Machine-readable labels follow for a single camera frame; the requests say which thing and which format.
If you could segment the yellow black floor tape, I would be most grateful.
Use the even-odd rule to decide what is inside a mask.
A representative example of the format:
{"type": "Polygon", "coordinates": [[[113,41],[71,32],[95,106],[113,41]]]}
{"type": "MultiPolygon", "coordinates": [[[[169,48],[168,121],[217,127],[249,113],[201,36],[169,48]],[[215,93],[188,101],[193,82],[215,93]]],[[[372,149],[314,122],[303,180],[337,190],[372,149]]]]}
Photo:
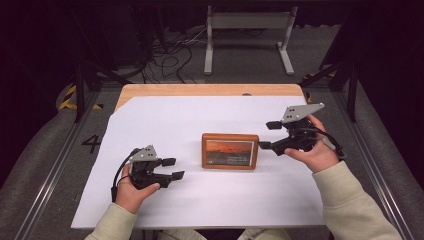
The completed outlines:
{"type": "Polygon", "coordinates": [[[60,109],[77,109],[78,106],[76,103],[72,103],[71,102],[71,98],[73,96],[73,94],[76,92],[76,85],[72,84],[69,89],[67,90],[64,99],[62,100],[62,102],[59,105],[60,109]]]}

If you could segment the person's left leg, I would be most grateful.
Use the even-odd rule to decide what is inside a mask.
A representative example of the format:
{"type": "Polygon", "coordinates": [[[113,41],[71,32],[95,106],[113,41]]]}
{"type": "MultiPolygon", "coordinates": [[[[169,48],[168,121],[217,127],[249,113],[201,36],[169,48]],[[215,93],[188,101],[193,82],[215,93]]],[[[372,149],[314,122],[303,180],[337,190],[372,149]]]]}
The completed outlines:
{"type": "Polygon", "coordinates": [[[158,240],[207,240],[203,235],[192,229],[170,229],[160,231],[158,240]]]}

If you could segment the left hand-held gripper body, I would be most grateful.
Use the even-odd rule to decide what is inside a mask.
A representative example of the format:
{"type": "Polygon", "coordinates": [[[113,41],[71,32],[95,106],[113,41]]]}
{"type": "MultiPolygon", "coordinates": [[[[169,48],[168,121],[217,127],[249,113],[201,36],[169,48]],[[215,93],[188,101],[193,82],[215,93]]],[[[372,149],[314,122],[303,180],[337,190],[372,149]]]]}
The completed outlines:
{"type": "Polygon", "coordinates": [[[162,166],[162,158],[159,158],[153,145],[137,149],[130,157],[130,181],[141,190],[153,183],[159,183],[161,187],[167,188],[171,183],[171,176],[166,174],[155,174],[154,169],[162,166]]]}

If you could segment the person's leg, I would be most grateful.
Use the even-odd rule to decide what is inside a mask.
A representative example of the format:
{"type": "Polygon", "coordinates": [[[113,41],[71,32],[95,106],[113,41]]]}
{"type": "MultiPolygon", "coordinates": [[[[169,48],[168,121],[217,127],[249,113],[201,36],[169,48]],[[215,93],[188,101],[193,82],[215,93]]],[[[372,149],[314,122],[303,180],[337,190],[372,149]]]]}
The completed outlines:
{"type": "Polygon", "coordinates": [[[160,231],[158,240],[207,240],[203,235],[192,229],[170,229],[160,231]]]}
{"type": "Polygon", "coordinates": [[[237,240],[291,240],[291,238],[281,229],[246,229],[237,240]]]}

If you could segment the aluminium floor rail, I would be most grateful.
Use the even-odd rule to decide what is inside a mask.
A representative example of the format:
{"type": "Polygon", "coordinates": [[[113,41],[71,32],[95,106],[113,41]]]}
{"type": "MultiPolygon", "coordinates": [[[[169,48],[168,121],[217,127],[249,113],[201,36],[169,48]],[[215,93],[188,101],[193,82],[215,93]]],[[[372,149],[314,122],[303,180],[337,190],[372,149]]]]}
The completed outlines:
{"type": "Polygon", "coordinates": [[[365,139],[360,129],[358,128],[357,124],[351,120],[350,115],[347,112],[346,101],[344,100],[342,94],[339,92],[335,92],[333,96],[337,102],[338,107],[343,112],[345,122],[353,134],[354,141],[362,156],[363,165],[371,179],[379,201],[381,202],[383,209],[389,218],[389,221],[397,228],[403,240],[415,240],[408,224],[403,217],[403,214],[399,209],[397,202],[393,197],[392,191],[390,190],[382,173],[380,172],[374,157],[370,152],[370,149],[366,145],[365,139]]]}
{"type": "Polygon", "coordinates": [[[47,177],[38,191],[38,194],[33,201],[33,204],[28,211],[24,221],[22,222],[19,231],[16,233],[14,240],[29,240],[34,228],[40,219],[47,203],[49,202],[56,185],[61,177],[63,169],[68,161],[68,155],[71,152],[75,141],[81,132],[81,129],[88,118],[92,107],[97,101],[100,93],[92,92],[88,95],[87,101],[84,104],[85,110],[81,114],[79,120],[74,123],[67,135],[67,138],[62,146],[59,155],[56,157],[47,177]]]}

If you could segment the white metal stand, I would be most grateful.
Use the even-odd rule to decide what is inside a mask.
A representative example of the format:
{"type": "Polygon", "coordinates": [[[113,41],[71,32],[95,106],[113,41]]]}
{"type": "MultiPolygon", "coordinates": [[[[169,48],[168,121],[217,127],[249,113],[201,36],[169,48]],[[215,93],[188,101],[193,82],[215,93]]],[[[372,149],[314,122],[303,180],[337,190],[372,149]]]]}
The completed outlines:
{"type": "Polygon", "coordinates": [[[276,44],[286,74],[292,76],[294,69],[287,47],[294,27],[298,7],[284,12],[215,12],[207,9],[204,74],[211,75],[213,70],[213,30],[214,29],[282,29],[283,38],[276,44]]]}

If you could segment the person's right leg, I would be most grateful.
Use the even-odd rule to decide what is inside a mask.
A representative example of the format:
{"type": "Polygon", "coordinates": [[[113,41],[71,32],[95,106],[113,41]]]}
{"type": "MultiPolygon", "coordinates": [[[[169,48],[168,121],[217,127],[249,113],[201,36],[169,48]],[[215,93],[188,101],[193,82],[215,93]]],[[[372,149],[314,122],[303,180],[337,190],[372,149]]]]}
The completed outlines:
{"type": "Polygon", "coordinates": [[[291,240],[291,238],[281,229],[246,229],[237,240],[291,240]]]}

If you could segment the person's left hand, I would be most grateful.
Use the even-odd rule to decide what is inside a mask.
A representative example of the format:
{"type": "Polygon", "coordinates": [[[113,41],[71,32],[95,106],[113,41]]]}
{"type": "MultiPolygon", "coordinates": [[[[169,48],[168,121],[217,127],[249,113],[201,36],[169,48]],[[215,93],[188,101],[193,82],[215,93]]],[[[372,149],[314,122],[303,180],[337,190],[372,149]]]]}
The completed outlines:
{"type": "Polygon", "coordinates": [[[138,190],[133,186],[129,179],[129,165],[126,164],[122,170],[122,179],[117,186],[117,196],[115,203],[126,209],[132,214],[136,214],[142,203],[161,186],[159,183],[153,183],[148,187],[138,190]]]}

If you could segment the white paper sheet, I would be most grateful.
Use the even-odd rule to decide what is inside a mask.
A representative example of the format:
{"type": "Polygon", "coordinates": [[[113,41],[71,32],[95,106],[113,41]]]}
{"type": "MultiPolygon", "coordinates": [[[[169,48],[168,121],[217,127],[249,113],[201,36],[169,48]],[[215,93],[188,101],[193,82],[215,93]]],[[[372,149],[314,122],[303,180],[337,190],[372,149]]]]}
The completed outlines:
{"type": "Polygon", "coordinates": [[[97,159],[72,225],[92,228],[111,202],[113,178],[135,148],[154,146],[173,157],[170,172],[181,180],[146,199],[136,225],[141,229],[314,226],[323,208],[309,169],[271,150],[258,153],[253,171],[206,170],[201,166],[204,133],[256,134],[265,141],[286,137],[267,122],[282,118],[301,96],[134,97],[109,119],[97,159]]]}

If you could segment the black metal stand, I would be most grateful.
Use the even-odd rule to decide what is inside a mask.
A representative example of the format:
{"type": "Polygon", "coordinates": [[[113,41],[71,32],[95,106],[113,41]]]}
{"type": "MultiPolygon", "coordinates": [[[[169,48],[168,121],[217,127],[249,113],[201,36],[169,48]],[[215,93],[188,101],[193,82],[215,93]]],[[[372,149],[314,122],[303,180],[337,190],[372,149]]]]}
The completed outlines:
{"type": "Polygon", "coordinates": [[[307,87],[331,73],[334,73],[334,77],[328,85],[331,91],[339,92],[345,84],[348,84],[347,113],[350,120],[355,122],[356,93],[358,85],[358,70],[355,62],[342,61],[330,65],[316,74],[310,75],[309,77],[305,76],[299,83],[299,86],[307,87]]]}
{"type": "Polygon", "coordinates": [[[97,73],[100,72],[108,79],[118,82],[122,85],[130,84],[129,80],[107,70],[106,68],[86,59],[82,59],[76,65],[75,69],[75,85],[76,85],[76,118],[75,122],[78,123],[84,116],[86,111],[85,103],[85,87],[91,91],[98,92],[102,87],[102,81],[97,73]]]}

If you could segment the person's right hand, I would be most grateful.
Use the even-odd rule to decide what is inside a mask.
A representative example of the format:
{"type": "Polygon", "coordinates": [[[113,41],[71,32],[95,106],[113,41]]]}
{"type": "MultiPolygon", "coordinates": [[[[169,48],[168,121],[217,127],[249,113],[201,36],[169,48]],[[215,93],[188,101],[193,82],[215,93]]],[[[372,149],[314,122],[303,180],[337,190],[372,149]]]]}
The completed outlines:
{"type": "Polygon", "coordinates": [[[317,134],[313,148],[308,152],[287,148],[285,154],[304,163],[313,173],[318,173],[339,163],[336,153],[324,142],[325,136],[317,134]]]}

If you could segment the wooden photo frame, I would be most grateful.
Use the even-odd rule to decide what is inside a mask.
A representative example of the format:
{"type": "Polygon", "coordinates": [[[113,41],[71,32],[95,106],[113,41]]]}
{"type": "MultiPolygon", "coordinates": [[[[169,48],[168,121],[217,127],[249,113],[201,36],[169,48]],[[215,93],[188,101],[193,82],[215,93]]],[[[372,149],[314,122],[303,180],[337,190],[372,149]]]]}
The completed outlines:
{"type": "Polygon", "coordinates": [[[202,167],[205,169],[254,170],[259,137],[252,134],[202,134],[202,167]]]}

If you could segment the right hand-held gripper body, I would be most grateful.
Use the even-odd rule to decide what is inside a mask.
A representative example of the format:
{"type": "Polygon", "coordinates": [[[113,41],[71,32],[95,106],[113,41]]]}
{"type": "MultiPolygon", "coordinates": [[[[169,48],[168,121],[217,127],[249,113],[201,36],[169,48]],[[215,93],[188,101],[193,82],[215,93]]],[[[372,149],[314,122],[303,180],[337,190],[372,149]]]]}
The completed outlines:
{"type": "Polygon", "coordinates": [[[315,144],[316,133],[314,124],[308,116],[324,107],[324,103],[287,107],[279,121],[282,123],[282,128],[287,130],[288,137],[273,142],[272,150],[278,156],[281,156],[287,148],[310,151],[315,144]]]}

